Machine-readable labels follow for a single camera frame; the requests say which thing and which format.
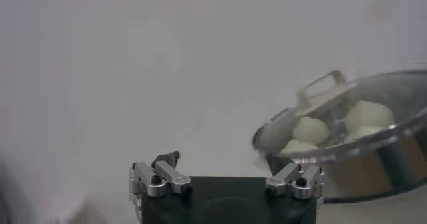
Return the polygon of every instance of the screw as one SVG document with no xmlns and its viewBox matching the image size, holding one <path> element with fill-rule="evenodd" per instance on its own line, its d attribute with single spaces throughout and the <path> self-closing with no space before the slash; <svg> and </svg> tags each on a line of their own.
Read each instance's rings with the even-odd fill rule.
<svg viewBox="0 0 427 224">
<path fill-rule="evenodd" d="M 298 178 L 298 180 L 296 180 L 296 185 L 298 187 L 305 187 L 307 185 L 307 179 L 306 178 Z"/>
<path fill-rule="evenodd" d="M 163 179 L 159 175 L 154 175 L 151 178 L 151 184 L 154 184 L 154 185 L 159 185 L 162 181 Z"/>
</svg>

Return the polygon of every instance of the stainless steel pot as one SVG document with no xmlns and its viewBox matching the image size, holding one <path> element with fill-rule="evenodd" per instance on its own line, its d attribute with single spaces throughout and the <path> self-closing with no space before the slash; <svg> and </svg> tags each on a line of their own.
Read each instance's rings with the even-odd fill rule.
<svg viewBox="0 0 427 224">
<path fill-rule="evenodd" d="M 307 90 L 332 76 L 336 86 L 309 96 Z M 355 202 L 399 194 L 427 181 L 427 71 L 382 73 L 346 82 L 333 71 L 304 87 L 296 107 L 283 110 L 255 133 L 252 145 L 302 165 L 321 165 L 329 202 Z M 349 133 L 348 111 L 360 100 L 387 106 L 394 123 L 383 130 L 343 143 Z M 301 116 L 323 121 L 330 130 L 319 149 L 281 155 Z"/>
</svg>

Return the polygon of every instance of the white wall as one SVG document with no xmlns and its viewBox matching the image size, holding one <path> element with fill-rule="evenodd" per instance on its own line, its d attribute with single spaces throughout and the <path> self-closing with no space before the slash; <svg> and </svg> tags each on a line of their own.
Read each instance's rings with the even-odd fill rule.
<svg viewBox="0 0 427 224">
<path fill-rule="evenodd" d="M 42 220 L 81 192 L 135 223 L 129 164 L 175 149 L 189 174 L 264 175 L 250 137 L 297 87 L 425 68 L 426 19 L 425 0 L 0 0 L 15 212 Z"/>
</svg>

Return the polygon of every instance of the steamed bun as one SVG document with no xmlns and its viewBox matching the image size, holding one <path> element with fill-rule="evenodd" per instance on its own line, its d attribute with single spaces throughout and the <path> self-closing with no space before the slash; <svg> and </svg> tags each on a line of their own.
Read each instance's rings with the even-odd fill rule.
<svg viewBox="0 0 427 224">
<path fill-rule="evenodd" d="M 383 128 L 381 128 L 381 127 L 362 126 L 359 129 L 357 129 L 354 132 L 351 132 L 349 135 L 347 135 L 346 139 L 344 140 L 344 143 L 349 143 L 355 139 L 359 139 L 363 136 L 377 133 L 381 130 L 383 130 Z"/>
<path fill-rule="evenodd" d="M 386 128 L 394 124 L 393 113 L 385 105 L 369 101 L 358 101 L 344 119 L 349 132 L 362 126 Z"/>
<path fill-rule="evenodd" d="M 328 126 L 319 119 L 302 117 L 292 131 L 292 136 L 297 141 L 318 144 L 329 137 Z"/>
<path fill-rule="evenodd" d="M 287 155 L 289 153 L 299 153 L 304 151 L 311 151 L 319 149 L 315 145 L 305 142 L 299 142 L 295 139 L 292 139 L 288 142 L 285 148 L 280 152 L 281 155 Z"/>
</svg>

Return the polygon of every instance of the pot lid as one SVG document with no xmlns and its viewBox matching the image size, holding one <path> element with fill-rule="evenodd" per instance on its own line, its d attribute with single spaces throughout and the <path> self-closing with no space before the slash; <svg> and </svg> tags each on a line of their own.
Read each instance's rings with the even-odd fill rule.
<svg viewBox="0 0 427 224">
<path fill-rule="evenodd" d="M 334 87 L 308 95 L 327 77 Z M 425 124 L 426 90 L 427 71 L 381 73 L 347 82 L 334 70 L 301 88 L 298 104 L 260 128 L 253 146 L 316 162 L 377 148 Z"/>
</svg>

